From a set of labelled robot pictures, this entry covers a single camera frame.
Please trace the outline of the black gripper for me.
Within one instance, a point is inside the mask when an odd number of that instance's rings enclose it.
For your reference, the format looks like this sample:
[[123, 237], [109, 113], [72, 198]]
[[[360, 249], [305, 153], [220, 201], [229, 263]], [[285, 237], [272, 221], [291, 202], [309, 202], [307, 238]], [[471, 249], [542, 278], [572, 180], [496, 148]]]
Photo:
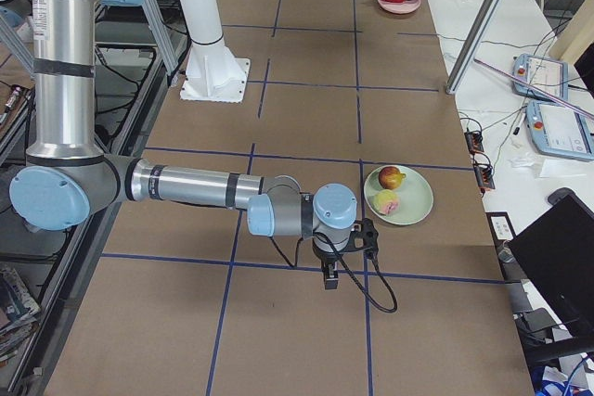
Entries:
[[312, 243], [312, 249], [315, 255], [320, 259], [324, 289], [337, 289], [339, 285], [339, 264], [344, 264], [342, 256], [339, 253], [334, 253], [333, 251], [328, 252], [321, 249], [316, 242]]

